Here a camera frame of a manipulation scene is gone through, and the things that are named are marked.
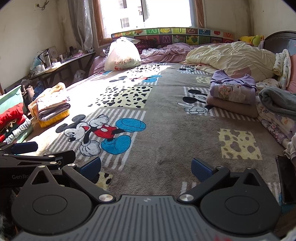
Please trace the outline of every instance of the pink blanket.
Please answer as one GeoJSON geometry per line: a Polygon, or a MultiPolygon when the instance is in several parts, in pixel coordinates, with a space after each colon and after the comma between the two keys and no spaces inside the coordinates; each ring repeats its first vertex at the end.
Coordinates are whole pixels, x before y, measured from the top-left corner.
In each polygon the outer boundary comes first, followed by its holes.
{"type": "MultiPolygon", "coordinates": [[[[187,54],[202,45],[188,45],[186,43],[175,43],[160,49],[143,50],[140,55],[142,64],[147,63],[179,63],[186,59],[187,54]]],[[[104,71],[107,57],[96,57],[90,68],[89,76],[104,71]]]]}

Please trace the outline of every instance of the gray curtain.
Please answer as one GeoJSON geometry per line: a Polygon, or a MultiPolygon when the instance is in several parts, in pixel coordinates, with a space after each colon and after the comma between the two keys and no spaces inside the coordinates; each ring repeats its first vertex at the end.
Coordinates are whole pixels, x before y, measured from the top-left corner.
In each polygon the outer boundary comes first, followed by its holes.
{"type": "Polygon", "coordinates": [[[68,0],[74,37],[81,50],[91,49],[94,45],[92,20],[92,0],[68,0]]]}

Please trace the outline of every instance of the screw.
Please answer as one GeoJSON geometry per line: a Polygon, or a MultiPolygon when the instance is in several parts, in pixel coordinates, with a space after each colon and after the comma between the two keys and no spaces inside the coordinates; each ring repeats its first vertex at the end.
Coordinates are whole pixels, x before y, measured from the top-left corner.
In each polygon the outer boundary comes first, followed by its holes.
{"type": "Polygon", "coordinates": [[[179,198],[184,202],[190,202],[194,199],[194,197],[190,194],[182,194],[179,198]]]}
{"type": "Polygon", "coordinates": [[[109,202],[113,199],[113,196],[110,194],[102,194],[99,196],[99,200],[102,202],[109,202]]]}

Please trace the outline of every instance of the gray folded garment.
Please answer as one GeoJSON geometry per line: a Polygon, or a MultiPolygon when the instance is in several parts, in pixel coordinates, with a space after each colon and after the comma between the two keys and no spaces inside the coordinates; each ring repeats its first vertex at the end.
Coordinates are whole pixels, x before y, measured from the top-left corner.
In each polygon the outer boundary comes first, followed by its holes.
{"type": "Polygon", "coordinates": [[[61,104],[61,105],[46,109],[38,113],[38,119],[41,121],[48,121],[56,117],[60,113],[70,109],[70,107],[71,106],[69,103],[65,103],[65,104],[61,104]]]}
{"type": "Polygon", "coordinates": [[[296,120],[296,96],[276,87],[266,87],[259,98],[270,112],[296,120]]]}
{"type": "Polygon", "coordinates": [[[19,127],[13,130],[12,133],[5,139],[5,142],[7,142],[7,144],[12,143],[16,138],[18,138],[18,136],[23,131],[28,129],[29,126],[31,125],[31,121],[28,119],[28,117],[26,117],[25,115],[23,116],[25,117],[25,122],[23,124],[20,124],[19,127]]]}

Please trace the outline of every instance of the green stuffed toy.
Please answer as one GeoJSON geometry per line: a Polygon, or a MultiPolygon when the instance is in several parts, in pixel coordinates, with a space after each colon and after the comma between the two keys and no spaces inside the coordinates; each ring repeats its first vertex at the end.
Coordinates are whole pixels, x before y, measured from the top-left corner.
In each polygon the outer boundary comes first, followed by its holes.
{"type": "Polygon", "coordinates": [[[263,35],[256,35],[256,36],[243,36],[239,39],[240,41],[242,42],[246,42],[246,43],[249,43],[249,44],[252,44],[256,47],[259,46],[260,42],[262,40],[264,40],[264,36],[263,35]]]}

